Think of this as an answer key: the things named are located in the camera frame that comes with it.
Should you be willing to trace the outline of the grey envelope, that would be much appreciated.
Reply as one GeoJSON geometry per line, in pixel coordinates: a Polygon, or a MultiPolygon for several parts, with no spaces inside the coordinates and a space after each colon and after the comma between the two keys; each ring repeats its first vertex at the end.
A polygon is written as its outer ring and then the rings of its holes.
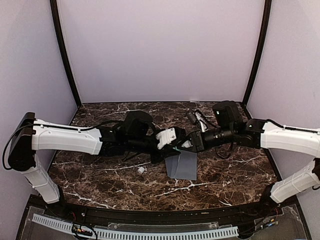
{"type": "Polygon", "coordinates": [[[167,157],[165,166],[167,176],[177,180],[197,180],[197,154],[189,151],[180,151],[179,155],[167,157]]]}

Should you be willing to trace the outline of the white glue stick cap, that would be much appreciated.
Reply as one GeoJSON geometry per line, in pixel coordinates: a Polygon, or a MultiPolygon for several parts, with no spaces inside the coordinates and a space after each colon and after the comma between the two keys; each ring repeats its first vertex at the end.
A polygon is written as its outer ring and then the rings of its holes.
{"type": "Polygon", "coordinates": [[[139,174],[143,174],[146,171],[146,169],[141,166],[137,171],[139,174]]]}

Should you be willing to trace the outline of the white green glue stick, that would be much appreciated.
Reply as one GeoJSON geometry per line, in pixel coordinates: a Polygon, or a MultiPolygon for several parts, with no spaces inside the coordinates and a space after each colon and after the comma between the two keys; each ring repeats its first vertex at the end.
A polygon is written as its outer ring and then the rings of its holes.
{"type": "Polygon", "coordinates": [[[185,142],[180,142],[174,147],[177,151],[187,151],[191,152],[193,149],[193,145],[190,140],[186,140],[185,142]]]}

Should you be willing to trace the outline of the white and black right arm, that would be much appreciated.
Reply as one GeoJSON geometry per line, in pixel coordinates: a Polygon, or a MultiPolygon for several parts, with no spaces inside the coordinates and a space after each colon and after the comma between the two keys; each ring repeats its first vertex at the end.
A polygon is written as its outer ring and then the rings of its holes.
{"type": "Polygon", "coordinates": [[[225,100],[212,107],[218,127],[191,132],[177,148],[200,153],[224,144],[253,149],[276,149],[313,157],[305,167],[289,177],[268,185],[255,213],[266,217],[275,205],[309,188],[320,186],[320,130],[281,125],[271,119],[251,118],[243,121],[234,101],[225,100]]]}

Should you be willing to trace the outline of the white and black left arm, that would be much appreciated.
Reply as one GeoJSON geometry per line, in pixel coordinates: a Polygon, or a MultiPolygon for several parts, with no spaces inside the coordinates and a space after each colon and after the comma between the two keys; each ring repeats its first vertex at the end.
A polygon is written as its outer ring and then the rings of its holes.
{"type": "Polygon", "coordinates": [[[134,110],[123,120],[106,120],[95,126],[55,124],[27,112],[2,152],[3,168],[20,172],[60,218],[67,218],[70,206],[61,188],[41,165],[37,151],[55,150],[93,156],[122,156],[126,152],[147,154],[152,163],[176,156],[178,144],[186,137],[183,128],[156,128],[147,112],[134,110]]]}

